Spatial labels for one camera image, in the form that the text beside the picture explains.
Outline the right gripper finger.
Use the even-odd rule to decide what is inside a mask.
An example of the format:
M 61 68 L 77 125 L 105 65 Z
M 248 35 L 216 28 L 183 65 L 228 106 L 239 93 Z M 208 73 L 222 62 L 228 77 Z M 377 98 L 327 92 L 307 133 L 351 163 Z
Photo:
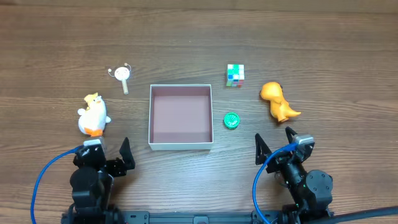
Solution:
M 268 157 L 272 154 L 272 151 L 269 149 L 268 145 L 264 142 L 263 138 L 261 138 L 260 134 L 255 135 L 255 143 L 256 143 L 256 165 L 261 165 L 265 163 Z
M 291 144 L 295 141 L 297 133 L 289 126 L 285 128 L 285 133 L 287 135 L 288 142 Z

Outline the orange dinosaur toy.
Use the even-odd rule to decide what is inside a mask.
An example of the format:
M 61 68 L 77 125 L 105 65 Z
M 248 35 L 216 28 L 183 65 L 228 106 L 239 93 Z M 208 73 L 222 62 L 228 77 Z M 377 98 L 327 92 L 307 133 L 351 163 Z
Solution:
M 284 98 L 282 87 L 277 82 L 269 82 L 262 86 L 260 96 L 263 100 L 270 103 L 271 115 L 278 120 L 278 122 L 287 121 L 289 118 L 296 117 L 301 112 L 293 110 L 289 102 Z

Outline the colourful puzzle cube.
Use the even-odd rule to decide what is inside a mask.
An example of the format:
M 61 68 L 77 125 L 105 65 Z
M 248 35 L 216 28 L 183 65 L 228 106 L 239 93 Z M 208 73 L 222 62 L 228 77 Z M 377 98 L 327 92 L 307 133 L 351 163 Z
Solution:
M 226 86 L 242 87 L 245 80 L 243 64 L 227 64 L 226 69 Z

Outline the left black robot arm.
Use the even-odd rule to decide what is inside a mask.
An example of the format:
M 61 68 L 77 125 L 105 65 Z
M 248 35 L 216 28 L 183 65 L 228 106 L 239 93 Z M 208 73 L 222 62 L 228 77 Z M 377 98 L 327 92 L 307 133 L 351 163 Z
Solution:
M 109 199 L 116 177 L 125 176 L 136 166 L 128 138 L 119 153 L 121 158 L 108 160 L 102 136 L 83 142 L 73 160 L 78 169 L 70 177 L 73 203 L 62 215 L 62 224 L 125 224 L 120 209 Z

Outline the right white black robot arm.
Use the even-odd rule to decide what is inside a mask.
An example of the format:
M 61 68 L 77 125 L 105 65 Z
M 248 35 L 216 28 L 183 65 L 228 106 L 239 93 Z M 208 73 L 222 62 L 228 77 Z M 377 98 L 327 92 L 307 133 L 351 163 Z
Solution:
M 328 206 L 333 200 L 332 176 L 322 170 L 307 172 L 303 167 L 303 162 L 311 156 L 315 146 L 313 136 L 299 135 L 290 127 L 286 127 L 285 132 L 288 145 L 274 152 L 258 133 L 255 135 L 256 164 L 261 166 L 252 185 L 252 201 L 257 214 L 264 223 L 269 223 L 256 198 L 258 180 L 266 171 L 282 176 L 284 186 L 294 200 L 293 204 L 282 207 L 275 219 L 276 223 L 304 223 L 329 217 Z

